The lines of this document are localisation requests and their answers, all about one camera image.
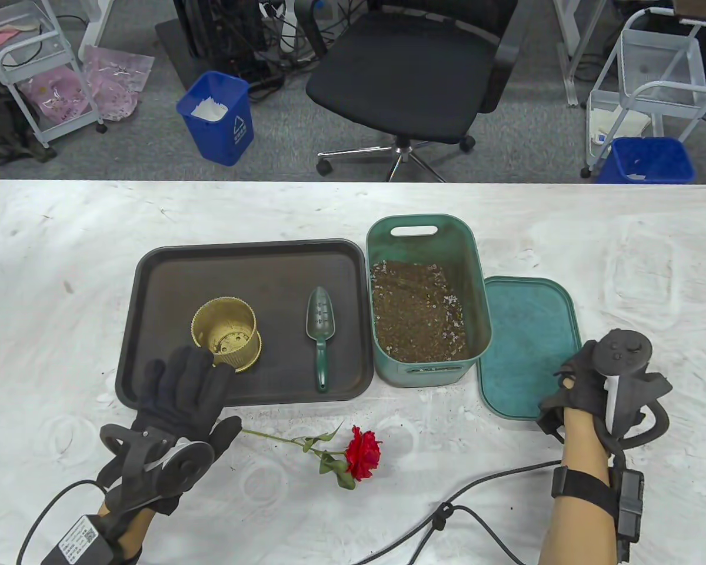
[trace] black bag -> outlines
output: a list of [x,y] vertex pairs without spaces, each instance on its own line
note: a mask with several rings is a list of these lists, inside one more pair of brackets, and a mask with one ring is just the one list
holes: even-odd
[[[31,108],[31,103],[25,102],[27,108]],[[0,165],[24,157],[46,162],[56,155],[54,149],[45,149],[36,140],[21,108],[8,89],[0,84]]]

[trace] chair wheel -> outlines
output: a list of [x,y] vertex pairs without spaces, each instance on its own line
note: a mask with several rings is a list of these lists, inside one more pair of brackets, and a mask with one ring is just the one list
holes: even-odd
[[327,159],[319,159],[319,162],[316,164],[316,172],[326,177],[332,172],[331,162],[327,161]]
[[463,153],[470,153],[471,149],[475,146],[476,140],[470,135],[466,135],[466,137],[463,137],[463,139],[460,140],[460,150],[463,151]]

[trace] black glove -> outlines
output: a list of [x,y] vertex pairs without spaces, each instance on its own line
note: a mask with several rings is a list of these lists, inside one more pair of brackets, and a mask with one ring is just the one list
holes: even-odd
[[[560,367],[555,376],[560,377],[560,390],[539,403],[541,416],[537,423],[547,434],[560,441],[562,437],[558,429],[565,423],[564,409],[576,408],[593,414],[603,420],[607,411],[607,391],[604,390],[605,377],[593,368],[593,349],[596,341],[587,341],[581,350],[573,355]],[[573,388],[563,384],[565,379],[574,380]]]
[[[206,441],[214,449],[216,461],[240,433],[241,419],[231,416],[214,426],[235,369],[224,363],[213,367],[213,360],[207,350],[181,347],[170,355],[167,365],[162,360],[149,361],[131,430],[152,426],[176,438]],[[163,498],[149,508],[169,516],[179,498]]]

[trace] plastic bag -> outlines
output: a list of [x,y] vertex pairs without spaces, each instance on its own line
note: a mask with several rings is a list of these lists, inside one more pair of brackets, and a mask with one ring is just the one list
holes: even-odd
[[84,69],[91,69],[120,84],[129,92],[141,92],[152,72],[154,57],[114,51],[88,45],[84,49]]
[[87,73],[87,80],[102,119],[120,121],[133,114],[138,103],[136,92],[129,92],[122,84],[99,72]]
[[35,75],[20,86],[23,94],[35,103],[54,124],[80,116],[89,106],[76,73],[57,67]]

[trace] green trowel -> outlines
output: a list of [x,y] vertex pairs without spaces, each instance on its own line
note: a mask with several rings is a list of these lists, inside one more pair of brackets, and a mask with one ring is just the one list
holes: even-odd
[[332,301],[321,286],[308,297],[307,334],[316,341],[316,388],[320,393],[327,392],[327,340],[335,334],[335,315]]

